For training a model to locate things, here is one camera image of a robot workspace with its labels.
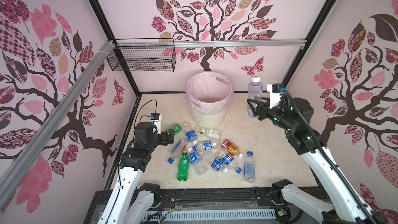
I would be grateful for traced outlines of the tall clear water bottle blue cap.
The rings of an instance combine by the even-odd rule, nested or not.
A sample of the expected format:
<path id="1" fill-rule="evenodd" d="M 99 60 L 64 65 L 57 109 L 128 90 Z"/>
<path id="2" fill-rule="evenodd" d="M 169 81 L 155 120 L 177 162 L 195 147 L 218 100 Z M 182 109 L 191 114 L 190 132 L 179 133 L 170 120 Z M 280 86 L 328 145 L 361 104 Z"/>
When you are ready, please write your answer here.
<path id="1" fill-rule="evenodd" d="M 253 183 L 256 180 L 256 162 L 252 151 L 247 152 L 244 162 L 244 180 Z"/>

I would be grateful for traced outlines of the amber bottle red label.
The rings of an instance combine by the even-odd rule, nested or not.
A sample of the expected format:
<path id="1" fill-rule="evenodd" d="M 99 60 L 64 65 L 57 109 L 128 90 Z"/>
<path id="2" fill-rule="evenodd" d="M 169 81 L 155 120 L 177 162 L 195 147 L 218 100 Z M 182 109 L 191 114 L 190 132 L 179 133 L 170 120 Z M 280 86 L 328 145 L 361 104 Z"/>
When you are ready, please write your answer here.
<path id="1" fill-rule="evenodd" d="M 242 158 L 244 154 L 239 150 L 238 146 L 236 146 L 232 141 L 229 139 L 225 139 L 222 142 L 222 147 L 227 150 L 227 152 L 231 156 L 238 156 L 239 158 Z"/>

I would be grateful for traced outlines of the small clear bottle blue label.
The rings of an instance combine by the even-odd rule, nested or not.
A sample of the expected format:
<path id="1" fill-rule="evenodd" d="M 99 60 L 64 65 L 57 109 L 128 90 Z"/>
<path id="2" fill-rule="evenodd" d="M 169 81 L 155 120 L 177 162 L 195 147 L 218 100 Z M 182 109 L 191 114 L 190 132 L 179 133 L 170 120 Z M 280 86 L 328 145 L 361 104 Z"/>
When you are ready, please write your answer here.
<path id="1" fill-rule="evenodd" d="M 219 142 L 212 141 L 212 140 L 200 141 L 198 143 L 198 150 L 201 152 L 218 150 L 219 148 L 220 148 Z"/>

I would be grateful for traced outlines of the clear bottle blue stripe label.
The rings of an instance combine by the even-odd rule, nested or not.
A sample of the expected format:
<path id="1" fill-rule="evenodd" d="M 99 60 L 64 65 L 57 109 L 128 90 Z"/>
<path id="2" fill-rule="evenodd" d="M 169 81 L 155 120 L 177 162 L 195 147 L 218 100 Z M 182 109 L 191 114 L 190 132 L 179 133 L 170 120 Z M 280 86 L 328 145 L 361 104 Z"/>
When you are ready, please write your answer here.
<path id="1" fill-rule="evenodd" d="M 178 160 L 182 156 L 182 152 L 186 150 L 188 145 L 188 140 L 183 137 L 181 138 L 172 148 L 170 157 L 168 158 L 168 163 L 173 164 L 174 161 Z"/>

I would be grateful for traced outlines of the green bottle yellow cap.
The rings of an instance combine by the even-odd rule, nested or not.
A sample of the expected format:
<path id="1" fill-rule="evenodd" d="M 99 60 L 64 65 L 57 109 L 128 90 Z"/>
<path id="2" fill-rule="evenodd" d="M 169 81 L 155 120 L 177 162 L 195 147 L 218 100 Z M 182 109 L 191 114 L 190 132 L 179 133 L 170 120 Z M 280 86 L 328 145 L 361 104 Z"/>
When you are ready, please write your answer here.
<path id="1" fill-rule="evenodd" d="M 188 151 L 183 150 L 182 155 L 179 159 L 178 163 L 178 172 L 177 172 L 177 180 L 178 181 L 187 181 L 189 177 L 189 158 L 188 158 Z"/>

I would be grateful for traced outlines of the pepsi label clear bottle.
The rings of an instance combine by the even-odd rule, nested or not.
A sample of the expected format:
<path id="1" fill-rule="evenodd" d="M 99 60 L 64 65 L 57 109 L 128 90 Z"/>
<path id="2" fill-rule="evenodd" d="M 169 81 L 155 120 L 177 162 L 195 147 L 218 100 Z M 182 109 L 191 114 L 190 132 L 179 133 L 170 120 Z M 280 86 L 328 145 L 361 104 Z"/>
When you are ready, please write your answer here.
<path id="1" fill-rule="evenodd" d="M 237 174 L 240 174 L 242 172 L 242 169 L 240 168 L 238 162 L 232 155 L 227 152 L 227 150 L 222 148 L 219 150 L 219 154 L 229 170 L 232 170 Z"/>

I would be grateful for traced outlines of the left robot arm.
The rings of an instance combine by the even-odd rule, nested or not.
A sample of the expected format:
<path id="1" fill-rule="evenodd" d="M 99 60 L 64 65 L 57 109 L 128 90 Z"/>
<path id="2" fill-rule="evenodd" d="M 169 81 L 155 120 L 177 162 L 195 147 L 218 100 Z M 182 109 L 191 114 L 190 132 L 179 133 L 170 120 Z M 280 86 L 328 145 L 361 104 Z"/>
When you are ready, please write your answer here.
<path id="1" fill-rule="evenodd" d="M 139 224 L 147 211 L 159 203 L 160 186 L 137 185 L 158 146 L 174 143 L 175 129 L 160 130 L 159 123 L 140 122 L 134 128 L 129 148 L 122 154 L 117 183 L 98 220 L 99 224 Z"/>

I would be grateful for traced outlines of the grey aluminium rail back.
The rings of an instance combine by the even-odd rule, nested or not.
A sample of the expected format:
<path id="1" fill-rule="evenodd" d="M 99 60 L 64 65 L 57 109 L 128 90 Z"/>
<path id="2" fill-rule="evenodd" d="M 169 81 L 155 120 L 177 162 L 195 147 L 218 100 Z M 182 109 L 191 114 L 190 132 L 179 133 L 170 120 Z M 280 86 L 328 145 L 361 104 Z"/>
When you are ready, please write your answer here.
<path id="1" fill-rule="evenodd" d="M 217 40 L 217 41 L 142 41 L 124 42 L 117 47 L 165 47 L 165 48 L 212 48 L 212 47 L 274 47 L 274 46 L 300 46 L 304 47 L 305 39 L 269 39 L 269 40 Z"/>

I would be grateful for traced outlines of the grey aluminium rail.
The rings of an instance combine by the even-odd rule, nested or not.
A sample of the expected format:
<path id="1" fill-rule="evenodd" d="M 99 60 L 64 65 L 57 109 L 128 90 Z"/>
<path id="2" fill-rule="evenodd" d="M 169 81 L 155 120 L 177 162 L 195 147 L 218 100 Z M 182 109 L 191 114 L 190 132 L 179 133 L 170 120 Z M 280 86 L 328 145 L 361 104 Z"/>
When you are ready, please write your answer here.
<path id="1" fill-rule="evenodd" d="M 70 90 L 55 107 L 54 112 L 46 119 L 44 124 L 38 129 L 32 140 L 25 146 L 21 154 L 11 164 L 1 178 L 1 207 L 9 200 L 12 193 L 27 174 L 33 163 L 36 161 L 45 145 L 49 142 L 58 126 L 65 116 L 69 113 L 73 104 L 82 94 L 84 88 L 90 82 L 100 65 L 113 51 L 114 40 L 107 40 L 99 51 L 95 54 L 93 61 L 89 63 L 84 72 L 79 76 Z"/>
<path id="2" fill-rule="evenodd" d="M 300 46 L 304 47 L 305 39 L 269 39 L 269 40 L 217 40 L 217 41 L 142 41 L 124 42 L 117 47 L 165 47 L 165 48 L 212 48 L 212 47 L 274 47 L 274 46 Z"/>

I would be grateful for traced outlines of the white bin with pink liner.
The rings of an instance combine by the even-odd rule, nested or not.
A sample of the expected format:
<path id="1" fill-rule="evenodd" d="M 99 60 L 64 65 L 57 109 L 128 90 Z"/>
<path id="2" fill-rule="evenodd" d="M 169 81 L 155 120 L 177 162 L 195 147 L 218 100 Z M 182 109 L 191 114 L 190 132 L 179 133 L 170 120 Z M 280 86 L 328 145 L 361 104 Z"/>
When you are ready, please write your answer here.
<path id="1" fill-rule="evenodd" d="M 205 71 L 188 79 L 186 99 L 193 122 L 206 128 L 221 126 L 234 91 L 232 80 L 220 73 Z"/>

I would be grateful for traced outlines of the clear bottle green white label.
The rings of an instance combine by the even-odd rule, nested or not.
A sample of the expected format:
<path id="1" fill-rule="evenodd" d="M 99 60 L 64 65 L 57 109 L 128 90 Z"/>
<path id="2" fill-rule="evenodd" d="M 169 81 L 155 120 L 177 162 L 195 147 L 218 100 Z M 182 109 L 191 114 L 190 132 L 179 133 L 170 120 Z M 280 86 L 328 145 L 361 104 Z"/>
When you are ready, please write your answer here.
<path id="1" fill-rule="evenodd" d="M 197 127 L 196 132 L 209 139 L 215 139 L 215 140 L 220 140 L 222 136 L 222 131 L 215 128 Z"/>

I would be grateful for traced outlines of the clear bottle blue label white cap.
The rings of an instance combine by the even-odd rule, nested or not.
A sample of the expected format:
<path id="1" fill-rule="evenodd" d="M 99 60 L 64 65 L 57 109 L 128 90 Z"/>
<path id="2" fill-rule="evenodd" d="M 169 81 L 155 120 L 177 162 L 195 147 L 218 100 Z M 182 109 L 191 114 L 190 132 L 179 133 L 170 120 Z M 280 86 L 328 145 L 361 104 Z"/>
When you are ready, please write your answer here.
<path id="1" fill-rule="evenodd" d="M 203 158 L 214 171 L 228 174 L 229 169 L 225 165 L 224 161 L 215 154 L 210 152 L 207 153 Z"/>

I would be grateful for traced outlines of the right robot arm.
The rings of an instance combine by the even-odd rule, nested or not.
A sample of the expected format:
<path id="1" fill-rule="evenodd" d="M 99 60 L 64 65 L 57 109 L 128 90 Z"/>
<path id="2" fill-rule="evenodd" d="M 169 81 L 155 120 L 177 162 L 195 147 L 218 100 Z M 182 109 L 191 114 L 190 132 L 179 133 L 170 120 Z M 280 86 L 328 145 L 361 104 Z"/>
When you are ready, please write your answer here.
<path id="1" fill-rule="evenodd" d="M 292 203 L 320 224 L 387 223 L 384 214 L 373 210 L 355 191 L 320 134 L 310 126 L 314 109 L 307 100 L 293 98 L 286 91 L 276 106 L 269 98 L 248 99 L 247 104 L 259 120 L 269 119 L 284 130 L 289 144 L 310 166 L 331 200 L 321 201 L 284 179 L 273 184 L 274 202 Z"/>

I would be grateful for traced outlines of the black base frame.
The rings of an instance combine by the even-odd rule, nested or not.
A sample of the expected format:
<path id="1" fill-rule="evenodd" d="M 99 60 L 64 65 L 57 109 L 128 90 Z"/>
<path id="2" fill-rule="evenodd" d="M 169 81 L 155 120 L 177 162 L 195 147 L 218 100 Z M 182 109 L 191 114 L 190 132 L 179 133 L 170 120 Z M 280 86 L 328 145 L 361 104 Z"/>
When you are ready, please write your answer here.
<path id="1" fill-rule="evenodd" d="M 220 209 L 279 209 L 291 203 L 283 202 L 272 187 L 214 188 L 214 189 L 161 189 L 160 202 L 151 211 L 196 211 Z"/>

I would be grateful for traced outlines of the grey aluminium rail left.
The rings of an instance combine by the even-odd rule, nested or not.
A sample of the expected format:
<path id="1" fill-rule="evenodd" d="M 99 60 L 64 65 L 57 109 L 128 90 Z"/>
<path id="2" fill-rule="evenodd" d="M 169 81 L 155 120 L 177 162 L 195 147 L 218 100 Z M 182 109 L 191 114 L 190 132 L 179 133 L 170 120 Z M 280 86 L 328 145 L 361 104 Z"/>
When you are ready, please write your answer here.
<path id="1" fill-rule="evenodd" d="M 58 126 L 65 116 L 69 113 L 73 104 L 82 94 L 84 88 L 90 82 L 100 65 L 113 51 L 114 40 L 107 40 L 99 51 L 95 54 L 93 61 L 89 63 L 84 72 L 79 76 L 70 90 L 55 107 L 54 112 L 46 119 L 44 124 L 38 129 L 32 140 L 25 146 L 21 154 L 11 164 L 1 178 L 1 207 L 9 200 L 12 193 L 27 174 L 33 163 L 36 161 L 45 145 L 49 142 Z"/>

